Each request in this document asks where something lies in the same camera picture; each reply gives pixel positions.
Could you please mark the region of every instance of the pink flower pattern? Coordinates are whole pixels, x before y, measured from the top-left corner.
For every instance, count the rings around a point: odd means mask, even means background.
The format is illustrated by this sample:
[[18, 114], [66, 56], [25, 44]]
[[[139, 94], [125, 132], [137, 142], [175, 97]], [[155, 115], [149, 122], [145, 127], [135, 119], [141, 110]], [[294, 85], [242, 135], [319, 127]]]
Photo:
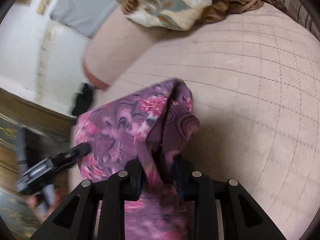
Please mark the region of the pink flower pattern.
[[125, 212], [134, 212], [135, 209], [144, 208], [146, 205], [143, 200], [138, 201], [125, 201], [124, 203], [124, 211]]
[[189, 112], [192, 112], [192, 99], [187, 98], [187, 109]]
[[172, 107], [174, 107], [174, 106], [177, 106], [177, 105], [178, 105], [178, 102], [177, 102], [177, 101], [175, 101], [175, 100], [173, 100], [173, 99], [170, 100], [170, 108], [172, 108]]
[[149, 118], [158, 119], [163, 112], [164, 107], [167, 104], [167, 97], [156, 97], [152, 95], [147, 99], [140, 99], [139, 109], [147, 111], [149, 113]]
[[144, 141], [149, 132], [151, 130], [151, 127], [148, 125], [146, 121], [143, 122], [143, 124], [140, 126], [137, 134], [134, 136], [134, 142]]
[[81, 165], [79, 170], [84, 179], [102, 179], [105, 173], [98, 168], [98, 162], [92, 154], [88, 154], [84, 160], [86, 165]]
[[165, 232], [163, 240], [181, 240], [181, 234], [177, 231]]

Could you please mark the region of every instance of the purple floral fabric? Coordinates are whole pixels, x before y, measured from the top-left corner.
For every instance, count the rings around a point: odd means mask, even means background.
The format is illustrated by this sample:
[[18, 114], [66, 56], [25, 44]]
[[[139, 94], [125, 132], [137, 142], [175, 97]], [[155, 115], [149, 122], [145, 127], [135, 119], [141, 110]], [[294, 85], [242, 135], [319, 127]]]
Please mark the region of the purple floral fabric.
[[170, 166], [199, 128], [191, 111], [188, 87], [170, 79], [78, 118], [75, 144], [92, 146], [78, 162], [83, 179], [107, 179], [137, 157], [145, 171], [140, 199], [125, 202], [126, 240], [188, 238], [192, 208], [170, 183]]

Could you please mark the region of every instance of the human hand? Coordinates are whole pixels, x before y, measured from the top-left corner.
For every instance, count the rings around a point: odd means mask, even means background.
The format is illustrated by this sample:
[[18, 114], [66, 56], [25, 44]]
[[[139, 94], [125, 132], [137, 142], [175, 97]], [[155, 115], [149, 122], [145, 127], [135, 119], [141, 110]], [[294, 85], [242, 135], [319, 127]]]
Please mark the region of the human hand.
[[40, 223], [43, 223], [47, 217], [51, 215], [51, 213], [60, 205], [62, 200], [62, 195], [60, 193], [59, 188], [57, 188], [54, 192], [54, 202], [53, 204], [48, 208], [46, 214], [41, 214], [37, 208], [39, 205], [38, 198], [36, 195], [30, 196], [26, 199], [26, 203], [28, 207], [33, 211], [37, 219], [40, 221]]

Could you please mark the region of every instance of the cushion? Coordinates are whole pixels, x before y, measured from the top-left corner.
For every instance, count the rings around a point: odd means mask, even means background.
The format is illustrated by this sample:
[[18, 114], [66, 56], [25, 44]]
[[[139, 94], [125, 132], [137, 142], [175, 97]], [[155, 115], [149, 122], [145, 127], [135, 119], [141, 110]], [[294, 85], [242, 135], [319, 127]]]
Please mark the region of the cushion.
[[318, 30], [316, 22], [314, 22], [314, 17], [309, 14], [307, 8], [300, 0], [263, 0], [272, 4], [280, 11], [289, 15], [297, 23], [308, 29], [314, 36], [320, 40], [320, 32]]
[[[97, 93], [96, 106], [182, 78], [201, 122], [183, 156], [212, 179], [237, 179], [287, 239], [302, 236], [320, 206], [320, 42], [309, 31], [265, 4], [188, 34], [168, 32], [127, 66], [124, 40], [114, 45], [121, 50], [101, 46], [108, 50], [96, 47], [99, 67], [88, 68], [113, 85]], [[112, 65], [102, 67], [105, 54]], [[117, 60], [124, 72], [112, 81]]]

